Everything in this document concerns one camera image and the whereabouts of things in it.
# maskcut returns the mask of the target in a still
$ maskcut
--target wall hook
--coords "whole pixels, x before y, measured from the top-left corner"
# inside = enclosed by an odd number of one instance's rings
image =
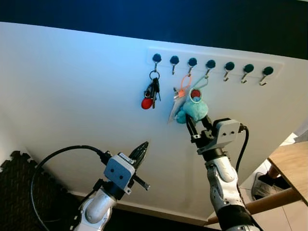
[[[195,58],[190,58],[188,61],[188,66],[189,66],[188,76],[191,76],[192,68],[196,65],[197,65],[197,60]]]
[[[248,73],[253,72],[254,68],[255,67],[252,64],[247,64],[246,66],[244,66],[244,69],[243,69],[244,75],[243,75],[243,77],[241,79],[241,83],[246,83],[247,82],[246,75]]]
[[[213,68],[215,68],[216,66],[216,62],[215,60],[209,60],[207,61],[207,63],[205,64],[205,67],[207,68],[206,74],[205,74],[205,78],[208,78],[208,73],[210,72],[210,70],[212,70]]]
[[[225,73],[225,75],[224,75],[224,77],[223,77],[223,81],[226,82],[226,81],[229,79],[229,77],[228,77],[227,75],[229,74],[229,72],[230,72],[231,70],[234,69],[234,67],[235,67],[234,62],[228,62],[228,63],[226,63],[226,65],[225,65],[225,71],[226,71],[226,73]]]
[[[154,63],[155,63],[154,72],[157,72],[157,64],[158,64],[160,61],[162,61],[162,57],[160,56],[160,54],[157,54],[157,53],[156,53],[155,55],[153,55],[152,60],[153,60]]]
[[[172,65],[172,74],[174,75],[174,68],[175,65],[179,63],[179,58],[176,55],[173,55],[170,59],[171,65]]]
[[[262,79],[260,80],[259,85],[260,85],[260,86],[266,85],[267,82],[263,82],[264,79],[266,78],[266,76],[271,75],[273,72],[274,72],[274,69],[273,69],[271,66],[265,67],[265,68],[263,69],[263,71],[262,71],[263,77],[262,77]]]

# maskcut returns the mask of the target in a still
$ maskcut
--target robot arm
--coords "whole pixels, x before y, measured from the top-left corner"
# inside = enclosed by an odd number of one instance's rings
[[[217,120],[212,125],[208,116],[202,120],[205,130],[197,133],[192,118],[186,115],[191,142],[205,160],[207,178],[210,183],[210,198],[223,231],[260,231],[241,198],[238,176],[226,152],[222,149],[236,140],[244,126],[233,119]]]
[[[129,157],[123,153],[112,156],[106,165],[104,175],[108,182],[102,182],[102,187],[96,195],[86,200],[81,206],[80,223],[74,231],[101,231],[109,221],[112,207],[123,195],[131,193],[134,180],[145,190],[150,185],[136,175],[136,170],[142,163],[148,142],[137,147]]]

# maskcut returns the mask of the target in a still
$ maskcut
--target black hook knob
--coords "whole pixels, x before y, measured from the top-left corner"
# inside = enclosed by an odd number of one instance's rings
[[[190,58],[189,60],[188,60],[188,65],[189,66],[196,66],[197,65],[197,60],[195,59],[195,58]]]
[[[160,61],[162,61],[162,57],[160,56],[160,54],[157,54],[157,53],[153,56],[152,59],[156,63],[159,63]]]
[[[227,71],[233,70],[234,67],[235,67],[234,62],[228,62],[228,63],[226,63],[226,65],[225,65],[225,69],[226,69]]]
[[[273,72],[274,72],[274,68],[272,68],[271,66],[265,67],[262,71],[263,78],[260,80],[259,85],[264,86],[265,84],[267,84],[266,82],[262,83],[262,81],[265,79],[266,76],[273,74]]]
[[[247,64],[245,67],[244,67],[244,72],[245,73],[250,73],[254,70],[254,66],[252,64]]]
[[[205,66],[207,67],[207,69],[213,69],[216,66],[216,62],[215,62],[215,60],[211,59],[211,60],[207,61]]]
[[[174,68],[175,68],[175,65],[179,63],[179,58],[176,56],[176,55],[173,55],[170,59],[170,62],[172,64],[172,74],[174,75]]]

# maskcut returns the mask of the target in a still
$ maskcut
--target black cable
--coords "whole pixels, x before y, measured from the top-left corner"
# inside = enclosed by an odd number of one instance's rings
[[[237,159],[237,162],[236,162],[235,171],[236,171],[237,173],[238,173],[238,171],[239,171],[240,162],[241,162],[241,160],[242,160],[242,157],[243,157],[243,155],[244,155],[244,152],[245,152],[245,149],[246,149],[248,140],[249,140],[249,130],[248,130],[248,127],[241,125],[240,129],[245,130],[245,141],[244,141],[244,143],[243,143],[243,146],[242,146],[240,155],[239,155],[239,157],[238,157],[238,159]]]
[[[240,163],[241,163],[242,157],[243,157],[243,155],[244,155],[244,152],[245,152],[245,149],[246,149],[248,140],[249,140],[249,130],[248,130],[248,127],[247,127],[247,126],[244,126],[244,125],[241,125],[240,130],[241,130],[241,131],[242,131],[242,130],[245,130],[245,140],[244,140],[244,143],[243,143],[243,146],[242,146],[240,155],[239,155],[239,157],[238,157],[238,159],[237,159],[237,162],[236,162],[235,170],[236,170],[237,173],[238,173],[238,171],[239,171]],[[240,191],[238,185],[237,185],[237,191],[239,192],[240,197],[241,197],[241,199],[242,199],[242,202],[244,203],[245,208],[246,208],[246,204],[245,204],[245,202],[244,202],[244,199],[243,199],[243,197],[242,197],[242,194],[241,194],[241,191]],[[259,224],[258,224],[258,223],[256,222],[256,220],[253,218],[253,216],[250,214],[250,212],[248,211],[247,208],[246,208],[246,211],[247,211],[247,213],[249,214],[249,216],[250,216],[252,222],[254,223],[254,225],[255,225],[258,229],[260,229],[260,231],[263,231],[263,229],[259,226]]]
[[[48,223],[48,222],[57,222],[57,221],[60,221],[61,219],[55,219],[55,220],[45,220],[44,222],[45,223]]]
[[[34,171],[34,174],[32,176],[32,179],[31,179],[31,182],[30,182],[30,201],[31,201],[31,206],[32,206],[32,209],[34,211],[34,214],[36,216],[36,218],[38,219],[38,222],[40,223],[40,225],[44,228],[45,231],[49,231],[49,229],[46,227],[46,225],[44,224],[43,220],[40,218],[38,212],[37,212],[37,209],[35,207],[35,204],[34,204],[34,198],[33,198],[33,187],[34,187],[34,179],[35,179],[35,176],[39,173],[39,170],[42,168],[42,166],[47,162],[49,161],[51,158],[55,157],[56,155],[60,154],[60,153],[63,153],[63,152],[66,152],[66,151],[69,151],[69,150],[73,150],[73,149],[89,149],[89,150],[92,150],[94,152],[96,152],[100,158],[101,158],[101,161],[104,163],[104,164],[107,164],[108,162],[108,159],[109,159],[109,155],[107,153],[103,153],[101,150],[95,148],[95,147],[92,147],[92,146],[88,146],[88,145],[75,145],[75,146],[70,146],[70,147],[66,147],[66,148],[62,148],[52,154],[50,154],[49,156],[47,156],[45,159],[43,159],[36,167],[35,171]]]

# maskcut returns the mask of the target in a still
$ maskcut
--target white panel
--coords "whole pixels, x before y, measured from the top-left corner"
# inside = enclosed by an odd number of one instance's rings
[[[154,67],[146,61],[149,47],[284,64],[278,78],[263,87],[259,78],[223,82],[213,72],[202,92],[213,120],[230,117],[250,129],[241,181],[307,117],[305,60],[10,23],[0,23],[0,107],[37,160],[75,144],[129,154],[148,140],[138,174],[151,189],[136,184],[123,202],[206,219],[213,209],[203,159],[185,125],[167,124],[173,87],[187,69],[177,68],[173,76],[170,66],[159,66],[162,101],[142,110]],[[203,74],[194,70],[194,80]],[[233,164],[243,139],[239,135],[226,148]],[[80,193],[89,192],[104,169],[97,156],[80,150],[47,166]]]

